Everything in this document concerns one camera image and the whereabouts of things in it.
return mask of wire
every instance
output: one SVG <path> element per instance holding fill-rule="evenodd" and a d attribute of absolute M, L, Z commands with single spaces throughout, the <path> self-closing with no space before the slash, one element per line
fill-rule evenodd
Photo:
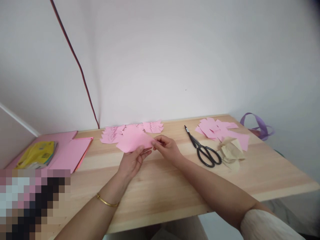
<path fill-rule="evenodd" d="M 79 63 L 79 60 L 78 60 L 76 54 L 74 53 L 73 47 L 72 47 L 72 45 L 71 45 L 71 43 L 70 43 L 70 40 L 69 40 L 68 35 L 67 35 L 67 33 L 66 33 L 66 30 L 64 29 L 64 26 L 63 26 L 63 24 L 62 24 L 62 22 L 61 22 L 61 19 L 60 19 L 59 13 L 58 13 L 58 11 L 57 11 L 56 5 L 54 4 L 53 0 L 50 0 L 50 2 L 51 2 L 51 5 L 52 5 L 52 7 L 53 7 L 54 13 L 56 14 L 56 17 L 57 17 L 57 19 L 58 19 L 58 22 L 59 22 L 59 24 L 60 24 L 61 30 L 63 31 L 63 34 L 64 34 L 64 36 L 65 36 L 65 38 L 66 38 L 66 40 L 67 40 L 67 42 L 68 42 L 68 44 L 69 44 L 70 50 L 71 50 L 74 58 L 75 58 L 76 61 L 77 61 L 78 66 L 79 66 L 79 69 L 80 69 L 80 72 L 81 72 L 81 75 L 82 75 L 82 79 L 83 79 L 83 83 L 84 83 L 84 86 L 85 86 L 85 88 L 86 88 L 86 91 L 87 91 L 87 94 L 88 94 L 88 98 L 89 98 L 89 101 L 90 101 L 90 105 L 91 105 L 91 108 L 92 108 L 92 111 L 93 111 L 94 118 L 95 118 L 95 120 L 96 120 L 96 122 L 97 122 L 98 129 L 100 129 L 100 125 L 99 125 L 99 123 L 98 123 L 98 120 L 97 120 L 97 117 L 96 117 L 96 113 L 94 112 L 94 108 L 93 108 L 92 101 L 91 101 L 91 98 L 90 98 L 90 94 L 89 94 L 89 90 L 88 90 L 88 87 L 87 87 L 87 83 L 86 83 L 86 80 L 85 80 L 85 78 L 84 78 L 84 74 L 83 74 L 83 71 L 82 71 L 82 67 L 81 67 L 81 65 L 80 65 L 80 63 Z"/>

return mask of black scissors handle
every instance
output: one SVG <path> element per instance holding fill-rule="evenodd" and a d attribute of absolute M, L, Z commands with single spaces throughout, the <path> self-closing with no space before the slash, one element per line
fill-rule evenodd
<path fill-rule="evenodd" d="M 217 155 L 217 157 L 218 157 L 218 162 L 216 162 L 216 161 L 214 160 L 214 158 L 211 156 L 209 150 L 212 151 L 215 155 Z M 205 155 L 205 156 L 210 160 L 210 162 L 212 163 L 212 165 L 209 165 L 209 164 L 207 164 L 205 161 L 202 160 L 201 155 L 200 155 L 200 152 L 201 152 L 203 155 Z M 207 146 L 201 145 L 200 147 L 198 147 L 198 148 L 197 148 L 197 154 L 198 154 L 198 157 L 199 157 L 200 161 L 201 161 L 204 165 L 206 165 L 207 167 L 213 168 L 216 164 L 217 164 L 217 165 L 220 165 L 220 164 L 222 163 L 222 159 L 221 159 L 220 155 L 219 155 L 215 150 L 213 150 L 212 148 L 209 148 L 209 147 L 207 147 Z"/>

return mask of right hand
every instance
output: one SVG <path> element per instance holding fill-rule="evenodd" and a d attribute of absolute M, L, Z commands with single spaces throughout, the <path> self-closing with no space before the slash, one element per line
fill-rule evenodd
<path fill-rule="evenodd" d="M 165 159 L 173 162 L 178 158 L 183 157 L 176 142 L 173 139 L 168 138 L 164 135 L 156 136 L 154 139 L 158 142 L 152 142 L 153 150 L 158 150 Z"/>

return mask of bangle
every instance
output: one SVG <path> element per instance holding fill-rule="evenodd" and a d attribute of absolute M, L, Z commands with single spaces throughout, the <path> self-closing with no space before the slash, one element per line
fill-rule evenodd
<path fill-rule="evenodd" d="M 118 204 L 119 204 L 119 203 L 117 203 L 117 204 L 107 203 L 105 200 L 103 200 L 103 199 L 100 197 L 100 194 L 99 194 L 99 193 L 97 193 L 97 198 L 98 198 L 101 202 L 103 202 L 104 204 L 106 204 L 106 205 L 108 205 L 108 206 L 110 206 L 110 207 L 117 207 Z"/>

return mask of forearm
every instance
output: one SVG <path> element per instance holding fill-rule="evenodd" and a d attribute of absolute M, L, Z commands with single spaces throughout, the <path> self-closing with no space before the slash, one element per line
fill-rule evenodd
<path fill-rule="evenodd" d="M 173 164 L 204 198 L 212 210 L 238 230 L 240 230 L 244 215 L 250 209 L 261 209 L 272 213 L 267 207 L 236 185 L 184 157 L 176 159 Z"/>
<path fill-rule="evenodd" d="M 118 203 L 130 178 L 116 173 L 99 191 L 100 197 L 110 204 Z M 116 207 L 110 207 L 93 197 L 61 230 L 56 239 L 102 239 L 108 230 Z"/>

